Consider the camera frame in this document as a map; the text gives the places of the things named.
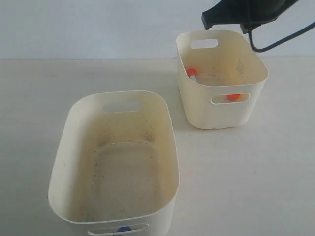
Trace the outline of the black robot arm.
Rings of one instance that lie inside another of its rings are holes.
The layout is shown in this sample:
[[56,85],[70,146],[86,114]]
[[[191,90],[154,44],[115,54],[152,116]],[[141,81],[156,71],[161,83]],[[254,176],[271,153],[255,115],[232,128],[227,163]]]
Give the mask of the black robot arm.
[[201,20],[206,30],[215,25],[239,25],[242,33],[275,21],[296,0],[221,0],[202,12]]

